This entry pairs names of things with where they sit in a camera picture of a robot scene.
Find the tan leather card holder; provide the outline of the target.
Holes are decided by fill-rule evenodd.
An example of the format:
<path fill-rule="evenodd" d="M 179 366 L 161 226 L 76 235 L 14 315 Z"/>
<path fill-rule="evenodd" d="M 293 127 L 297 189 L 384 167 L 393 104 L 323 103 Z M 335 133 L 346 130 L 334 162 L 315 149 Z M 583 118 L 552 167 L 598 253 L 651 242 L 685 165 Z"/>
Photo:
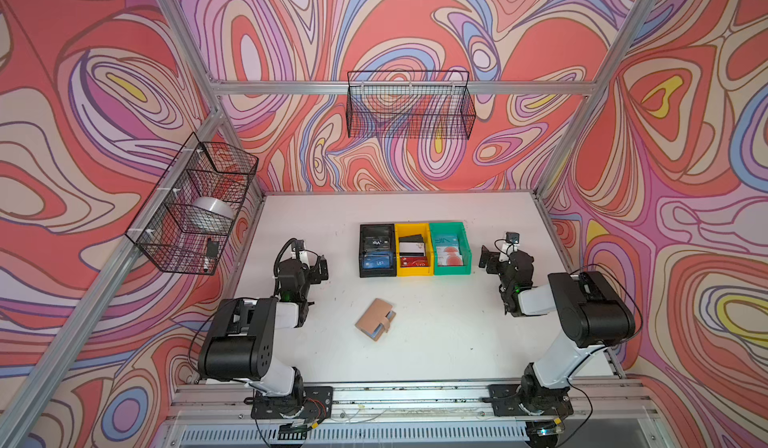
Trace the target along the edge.
<path fill-rule="evenodd" d="M 373 341 L 387 333 L 396 313 L 388 302 L 376 298 L 355 323 L 355 327 Z"/>

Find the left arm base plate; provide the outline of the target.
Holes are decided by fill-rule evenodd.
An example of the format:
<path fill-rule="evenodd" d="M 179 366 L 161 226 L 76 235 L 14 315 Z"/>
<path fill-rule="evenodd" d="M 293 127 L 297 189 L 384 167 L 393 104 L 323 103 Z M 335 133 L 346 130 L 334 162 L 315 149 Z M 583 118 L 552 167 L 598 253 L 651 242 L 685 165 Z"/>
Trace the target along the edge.
<path fill-rule="evenodd" d="M 295 388 L 283 397 L 268 397 L 256 390 L 250 397 L 251 417 L 254 420 L 303 420 L 314 422 L 332 414 L 334 389 L 319 385 Z"/>

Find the silver tape roll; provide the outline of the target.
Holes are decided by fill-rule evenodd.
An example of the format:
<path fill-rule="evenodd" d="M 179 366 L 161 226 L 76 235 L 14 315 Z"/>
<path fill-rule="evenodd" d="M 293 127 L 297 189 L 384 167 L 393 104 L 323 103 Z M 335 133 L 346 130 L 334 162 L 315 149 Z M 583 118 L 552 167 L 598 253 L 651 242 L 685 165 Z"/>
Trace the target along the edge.
<path fill-rule="evenodd" d="M 195 199 L 192 205 L 206 212 L 226 219 L 234 219 L 235 212 L 231 205 L 219 198 L 202 196 Z"/>

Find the small black box in basket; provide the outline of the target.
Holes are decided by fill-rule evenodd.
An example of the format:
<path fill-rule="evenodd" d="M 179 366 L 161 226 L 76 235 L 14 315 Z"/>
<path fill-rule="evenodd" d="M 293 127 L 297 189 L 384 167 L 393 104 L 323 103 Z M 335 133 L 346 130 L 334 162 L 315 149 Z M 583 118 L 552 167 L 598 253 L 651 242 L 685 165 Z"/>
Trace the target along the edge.
<path fill-rule="evenodd" d="M 216 259 L 219 256 L 220 243 L 211 238 L 206 240 L 205 245 L 205 257 L 208 259 Z"/>

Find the black plastic bin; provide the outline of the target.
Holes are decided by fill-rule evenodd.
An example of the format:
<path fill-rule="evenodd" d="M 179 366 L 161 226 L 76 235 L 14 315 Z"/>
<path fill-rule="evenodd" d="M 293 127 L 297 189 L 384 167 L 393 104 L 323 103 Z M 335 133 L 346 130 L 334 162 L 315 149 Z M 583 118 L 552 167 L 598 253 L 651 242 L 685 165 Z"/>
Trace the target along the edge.
<path fill-rule="evenodd" d="M 361 278 L 397 275 L 394 224 L 361 224 L 358 268 Z"/>

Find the aluminium front rail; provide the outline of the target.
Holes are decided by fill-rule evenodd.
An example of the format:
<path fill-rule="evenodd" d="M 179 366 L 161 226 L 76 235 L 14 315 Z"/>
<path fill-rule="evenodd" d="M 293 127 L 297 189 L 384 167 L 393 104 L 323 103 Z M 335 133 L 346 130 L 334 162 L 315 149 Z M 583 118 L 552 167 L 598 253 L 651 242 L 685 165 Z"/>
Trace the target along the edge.
<path fill-rule="evenodd" d="M 528 415 L 514 407 L 516 381 L 330 383 L 307 387 L 299 417 L 256 412 L 238 384 L 177 390 L 162 447 L 671 447 L 663 417 L 639 381 L 579 379 L 573 412 Z"/>

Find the green plastic bin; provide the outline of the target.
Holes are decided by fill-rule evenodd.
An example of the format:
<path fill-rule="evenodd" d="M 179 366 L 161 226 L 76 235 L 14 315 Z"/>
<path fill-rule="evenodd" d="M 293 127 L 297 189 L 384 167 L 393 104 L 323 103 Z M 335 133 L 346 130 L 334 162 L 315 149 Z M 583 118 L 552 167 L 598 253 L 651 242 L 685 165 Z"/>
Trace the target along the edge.
<path fill-rule="evenodd" d="M 435 276 L 464 276 L 472 271 L 472 251 L 462 222 L 429 224 Z"/>

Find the yellow plastic bin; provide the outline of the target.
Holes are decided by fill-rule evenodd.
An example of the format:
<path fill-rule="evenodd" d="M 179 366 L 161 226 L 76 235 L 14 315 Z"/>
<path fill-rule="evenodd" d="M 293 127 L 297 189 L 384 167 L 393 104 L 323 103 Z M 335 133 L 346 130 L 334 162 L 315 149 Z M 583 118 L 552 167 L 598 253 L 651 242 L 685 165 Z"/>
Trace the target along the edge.
<path fill-rule="evenodd" d="M 427 223 L 397 223 L 395 248 L 398 277 L 434 274 L 434 250 Z"/>

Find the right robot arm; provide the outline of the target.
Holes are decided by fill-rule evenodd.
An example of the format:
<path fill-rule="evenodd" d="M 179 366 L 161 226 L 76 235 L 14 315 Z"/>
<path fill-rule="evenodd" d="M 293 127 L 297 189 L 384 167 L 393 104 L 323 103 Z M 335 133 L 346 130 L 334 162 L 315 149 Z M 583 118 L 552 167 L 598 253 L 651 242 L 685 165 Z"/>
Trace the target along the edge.
<path fill-rule="evenodd" d="M 528 364 L 517 385 L 489 387 L 485 402 L 494 415 L 553 416 L 573 413 L 572 377 L 600 351 L 632 338 L 635 316 L 598 271 L 557 272 L 533 283 L 534 257 L 518 248 L 509 232 L 495 251 L 484 246 L 478 267 L 499 277 L 504 312 L 513 317 L 555 313 L 560 332 L 537 361 Z"/>

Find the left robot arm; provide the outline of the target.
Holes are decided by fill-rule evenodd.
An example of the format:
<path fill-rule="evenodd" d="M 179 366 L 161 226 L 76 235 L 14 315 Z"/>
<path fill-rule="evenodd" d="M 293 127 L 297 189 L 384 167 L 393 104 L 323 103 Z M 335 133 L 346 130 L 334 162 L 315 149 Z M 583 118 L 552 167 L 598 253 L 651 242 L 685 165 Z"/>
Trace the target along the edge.
<path fill-rule="evenodd" d="M 238 382 L 252 391 L 245 404 L 252 417 L 320 422 L 331 414 L 333 390 L 307 390 L 300 370 L 277 358 L 275 333 L 304 326 L 310 288 L 329 279 L 324 256 L 289 239 L 272 265 L 273 293 L 223 300 L 201 347 L 197 371 L 203 380 Z"/>

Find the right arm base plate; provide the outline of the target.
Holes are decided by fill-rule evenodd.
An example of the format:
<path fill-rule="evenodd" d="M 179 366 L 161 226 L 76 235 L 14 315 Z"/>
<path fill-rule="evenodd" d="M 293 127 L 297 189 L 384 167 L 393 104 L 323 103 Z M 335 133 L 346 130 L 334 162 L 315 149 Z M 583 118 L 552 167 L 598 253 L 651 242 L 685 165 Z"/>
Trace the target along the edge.
<path fill-rule="evenodd" d="M 481 399 L 489 403 L 497 417 L 560 417 L 573 414 L 568 389 L 550 389 L 527 384 L 492 384 L 488 395 Z"/>

